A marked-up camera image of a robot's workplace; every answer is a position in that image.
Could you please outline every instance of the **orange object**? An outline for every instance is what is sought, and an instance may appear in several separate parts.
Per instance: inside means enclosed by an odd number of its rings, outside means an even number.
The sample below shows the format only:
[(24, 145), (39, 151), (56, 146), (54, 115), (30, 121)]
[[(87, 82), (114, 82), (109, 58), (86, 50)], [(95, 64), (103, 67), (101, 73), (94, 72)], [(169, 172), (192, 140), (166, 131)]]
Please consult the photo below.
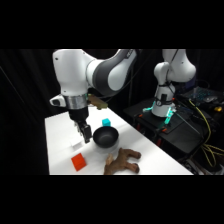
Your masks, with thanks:
[(72, 158), (72, 162), (77, 172), (86, 166), (86, 162), (81, 153)]

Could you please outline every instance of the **green light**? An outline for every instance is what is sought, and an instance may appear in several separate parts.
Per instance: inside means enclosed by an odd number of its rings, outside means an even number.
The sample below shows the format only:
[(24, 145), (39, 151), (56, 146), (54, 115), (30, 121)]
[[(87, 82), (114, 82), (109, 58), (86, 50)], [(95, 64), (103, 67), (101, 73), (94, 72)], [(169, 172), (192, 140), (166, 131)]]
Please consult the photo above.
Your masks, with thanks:
[(169, 124), (169, 123), (170, 123), (170, 119), (171, 119), (171, 117), (168, 117), (168, 118), (165, 120), (165, 124)]
[(172, 116), (173, 116), (173, 111), (171, 110), (171, 107), (170, 107), (168, 112), (167, 112), (167, 118), (166, 118), (165, 124), (169, 124), (170, 123), (170, 120), (171, 120)]
[(155, 105), (155, 102), (153, 103), (152, 107), (150, 107), (150, 108), (146, 108), (146, 109), (143, 109), (143, 112), (146, 112), (146, 111), (150, 111), (150, 110), (152, 110), (152, 109), (153, 109), (153, 107), (154, 107), (154, 105)]

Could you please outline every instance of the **table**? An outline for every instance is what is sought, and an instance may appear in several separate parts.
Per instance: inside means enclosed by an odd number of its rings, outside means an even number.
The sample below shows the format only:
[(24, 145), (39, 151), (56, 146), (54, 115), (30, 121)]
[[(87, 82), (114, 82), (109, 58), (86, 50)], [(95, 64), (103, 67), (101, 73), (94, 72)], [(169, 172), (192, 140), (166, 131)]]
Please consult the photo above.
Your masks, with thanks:
[[(142, 154), (140, 160), (129, 159), (129, 162), (139, 164), (140, 175), (192, 175), (110, 109), (97, 110), (95, 107), (89, 107), (89, 113), (87, 122), (93, 133), (102, 126), (102, 120), (108, 118), (120, 134), (118, 143), (107, 150), (99, 148), (93, 139), (89, 144), (84, 144), (68, 113), (47, 118), (45, 128), (51, 175), (102, 175), (108, 154), (112, 153), (116, 158), (120, 147)], [(71, 158), (79, 153), (82, 153), (87, 166), (76, 172)], [(134, 174), (125, 170), (117, 172), (116, 175)]]
[[(134, 105), (130, 108), (124, 110), (124, 112), (131, 118), (134, 118), (137, 114), (142, 114), (144, 108), (151, 107), (154, 102), (154, 98), (151, 100), (143, 101), (137, 105)], [(137, 118), (137, 121), (142, 124), (144, 127), (149, 128), (150, 130), (155, 130), (155, 128), (144, 121), (141, 118)], [(202, 127), (197, 123), (189, 121), (189, 123), (202, 135), (206, 135), (208, 130), (206, 126)], [(189, 125), (183, 122), (180, 126), (178, 126), (175, 130), (173, 130), (169, 134), (160, 133), (159, 137), (163, 140), (170, 143), (177, 150), (181, 151), (184, 155), (190, 155), (194, 150), (198, 148), (201, 144), (202, 139), (198, 133), (196, 133)]]

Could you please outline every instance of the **white table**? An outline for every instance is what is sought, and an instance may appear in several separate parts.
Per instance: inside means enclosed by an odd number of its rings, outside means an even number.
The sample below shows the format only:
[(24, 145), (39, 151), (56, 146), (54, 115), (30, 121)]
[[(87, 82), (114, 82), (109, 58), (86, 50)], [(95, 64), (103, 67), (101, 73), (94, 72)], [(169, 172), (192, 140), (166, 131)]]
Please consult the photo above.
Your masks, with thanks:
[[(173, 160), (169, 155), (141, 135), (110, 109), (97, 110), (89, 107), (87, 119), (92, 132), (102, 126), (102, 120), (109, 118), (119, 134), (119, 141), (110, 149), (99, 148), (91, 139), (85, 144), (77, 132), (68, 113), (63, 113), (45, 120), (48, 161), (51, 175), (102, 175), (109, 153), (116, 158), (119, 148), (133, 149), (142, 154), (140, 160), (130, 158), (129, 162), (138, 163), (140, 175), (192, 175), (187, 169)], [(82, 153), (87, 166), (76, 172), (71, 158)], [(117, 172), (116, 175), (133, 175), (129, 170)]]

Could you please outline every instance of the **black bowl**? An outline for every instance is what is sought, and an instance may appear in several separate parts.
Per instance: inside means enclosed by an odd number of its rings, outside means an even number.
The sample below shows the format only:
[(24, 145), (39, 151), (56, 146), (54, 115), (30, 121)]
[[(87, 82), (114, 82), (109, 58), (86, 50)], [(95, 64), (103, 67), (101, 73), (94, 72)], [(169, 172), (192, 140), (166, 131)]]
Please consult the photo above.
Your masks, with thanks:
[(110, 148), (114, 146), (118, 137), (118, 131), (112, 127), (101, 127), (93, 134), (93, 140), (100, 148)]

